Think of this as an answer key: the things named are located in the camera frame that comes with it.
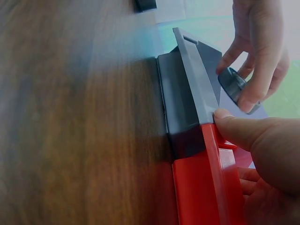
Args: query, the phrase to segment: gray round knob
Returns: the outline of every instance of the gray round knob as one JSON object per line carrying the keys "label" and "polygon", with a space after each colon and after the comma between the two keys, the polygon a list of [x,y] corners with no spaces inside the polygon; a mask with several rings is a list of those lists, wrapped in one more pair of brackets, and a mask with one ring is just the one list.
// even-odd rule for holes
{"label": "gray round knob", "polygon": [[[227,95],[236,105],[238,105],[240,94],[243,88],[247,85],[247,82],[232,68],[226,68],[218,76],[218,80]],[[256,103],[256,105],[248,114],[254,113],[260,106],[260,102]]]}

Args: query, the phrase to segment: red plastic handle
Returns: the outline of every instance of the red plastic handle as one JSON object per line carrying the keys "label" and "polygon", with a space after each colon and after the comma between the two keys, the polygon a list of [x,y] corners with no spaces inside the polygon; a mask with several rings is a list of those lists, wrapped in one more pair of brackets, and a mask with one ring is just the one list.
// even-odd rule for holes
{"label": "red plastic handle", "polygon": [[243,225],[243,195],[233,149],[214,124],[201,125],[206,151],[173,163],[181,225]]}

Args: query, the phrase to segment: wooden table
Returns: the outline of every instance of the wooden table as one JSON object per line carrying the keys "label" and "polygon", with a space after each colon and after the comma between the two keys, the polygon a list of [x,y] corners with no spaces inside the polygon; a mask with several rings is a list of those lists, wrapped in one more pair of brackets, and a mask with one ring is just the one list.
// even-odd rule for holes
{"label": "wooden table", "polygon": [[0,224],[176,224],[152,13],[0,1]]}

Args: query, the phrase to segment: black object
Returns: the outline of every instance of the black object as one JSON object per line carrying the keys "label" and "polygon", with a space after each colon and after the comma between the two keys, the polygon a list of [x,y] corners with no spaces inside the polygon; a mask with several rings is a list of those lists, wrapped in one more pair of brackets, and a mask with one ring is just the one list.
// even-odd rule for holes
{"label": "black object", "polygon": [[140,12],[145,12],[157,8],[155,0],[135,0],[135,2]]}
{"label": "black object", "polygon": [[[219,80],[222,88],[227,93],[227,95],[232,99],[232,101],[236,105],[238,105],[240,94],[241,94],[243,88],[247,85],[247,82],[243,78],[241,78],[240,75],[238,74],[238,72],[236,72],[232,68],[226,68],[218,76],[218,80]],[[248,114],[251,115],[260,106],[261,106],[261,103],[258,102]]]}

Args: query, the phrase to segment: hand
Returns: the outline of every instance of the hand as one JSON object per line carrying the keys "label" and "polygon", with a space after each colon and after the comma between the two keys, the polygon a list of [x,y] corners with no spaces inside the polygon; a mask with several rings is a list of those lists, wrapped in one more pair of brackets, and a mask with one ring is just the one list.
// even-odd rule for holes
{"label": "hand", "polygon": [[239,169],[246,223],[300,224],[300,120],[240,119],[218,109],[215,123],[225,139],[251,152],[256,167]]}
{"label": "hand", "polygon": [[280,0],[233,0],[235,39],[222,57],[216,73],[229,67],[242,52],[248,57],[238,71],[253,76],[239,99],[239,107],[248,113],[258,101],[272,95],[290,66],[283,44],[284,22]]}

